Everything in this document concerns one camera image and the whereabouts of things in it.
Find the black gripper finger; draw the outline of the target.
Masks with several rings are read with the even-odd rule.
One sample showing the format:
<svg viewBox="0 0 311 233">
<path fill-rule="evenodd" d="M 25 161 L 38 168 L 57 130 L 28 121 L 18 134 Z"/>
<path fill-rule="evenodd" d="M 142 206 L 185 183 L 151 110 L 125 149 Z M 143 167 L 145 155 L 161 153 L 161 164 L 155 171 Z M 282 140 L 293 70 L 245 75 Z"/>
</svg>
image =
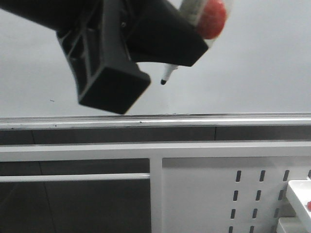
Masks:
<svg viewBox="0 0 311 233">
<path fill-rule="evenodd" d="M 130 59 L 119 0 L 88 0 L 74 26 L 57 38 L 74 75 L 80 105 L 125 114 L 150 85 Z"/>
<path fill-rule="evenodd" d="M 208 50 L 201 36 L 167 0 L 123 0 L 122 29 L 131 59 L 190 67 Z"/>
</svg>

